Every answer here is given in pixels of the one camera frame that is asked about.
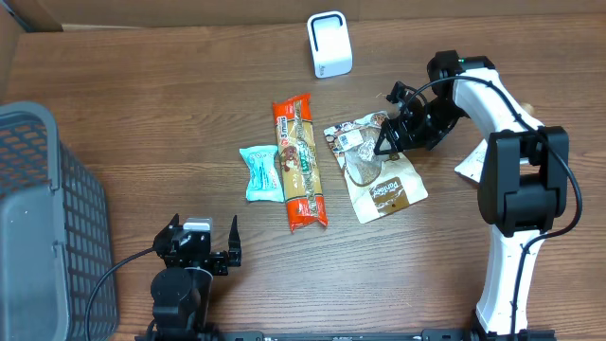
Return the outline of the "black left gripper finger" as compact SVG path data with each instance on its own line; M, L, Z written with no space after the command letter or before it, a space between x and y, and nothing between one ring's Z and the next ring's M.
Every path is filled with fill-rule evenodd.
M169 223L156 234L153 239L153 246L170 246L174 234L178 231L179 214L176 213Z
M238 216L232 220L228 237L228 265L230 267L241 266L241 238L238 230Z

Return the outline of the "brown white nut pouch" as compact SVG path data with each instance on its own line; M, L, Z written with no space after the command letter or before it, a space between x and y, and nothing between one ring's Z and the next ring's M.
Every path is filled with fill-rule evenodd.
M386 111L378 111L324 130L362 224L428 197L420 175L403 153L374 153L381 125L387 119Z

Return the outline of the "white cream tube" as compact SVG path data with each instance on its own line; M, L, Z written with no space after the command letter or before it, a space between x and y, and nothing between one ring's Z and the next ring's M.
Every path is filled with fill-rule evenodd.
M532 128L538 128L539 126L543 126L541 121L534 117L536 111L531 104L522 102L521 107L526 112L524 118L524 121L526 123L528 123ZM480 182L481 173L484 166L487 147L488 143L485 139L483 139L477 145L477 147L454 168L454 172L478 184Z

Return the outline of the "teal snack packet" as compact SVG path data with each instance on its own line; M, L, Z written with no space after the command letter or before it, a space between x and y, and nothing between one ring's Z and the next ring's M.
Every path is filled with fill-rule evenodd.
M250 171L245 193L249 202L284 202L284 192L276 170L277 151L276 145L240 149L240 155Z

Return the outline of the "orange spaghetti packet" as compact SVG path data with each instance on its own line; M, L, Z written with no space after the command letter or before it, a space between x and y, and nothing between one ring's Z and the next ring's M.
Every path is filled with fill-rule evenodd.
M273 103L277 155L292 232L313 223L320 223L323 227L329 223L314 140L310 99L311 94L306 93Z

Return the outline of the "grey plastic basket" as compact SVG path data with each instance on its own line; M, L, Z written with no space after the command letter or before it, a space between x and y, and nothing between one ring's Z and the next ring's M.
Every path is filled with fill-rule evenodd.
M102 184L42 105L1 108L1 338L105 340L119 323Z

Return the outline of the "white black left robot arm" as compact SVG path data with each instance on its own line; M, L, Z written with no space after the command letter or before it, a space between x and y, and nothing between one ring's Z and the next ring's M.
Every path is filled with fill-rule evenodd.
M238 218L232 220L228 249L211 249L210 218L174 215L154 238L152 248L166 269L151 282L153 321L147 340L222 340L218 328L206 322L213 279L241 265Z

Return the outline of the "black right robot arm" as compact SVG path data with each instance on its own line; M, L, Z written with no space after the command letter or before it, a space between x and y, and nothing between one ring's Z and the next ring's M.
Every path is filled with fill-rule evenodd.
M579 187L568 166L569 138L546 127L508 92L485 56L440 51L427 64L435 98L398 81L387 100L399 108L383 123L377 155L433 149L462 117L487 144L478 181L480 214L490 226L490 252L472 323L462 330L429 330L426 340L552 340L552 331L527 326L526 304L541 245L558 236L555 220L567 191Z

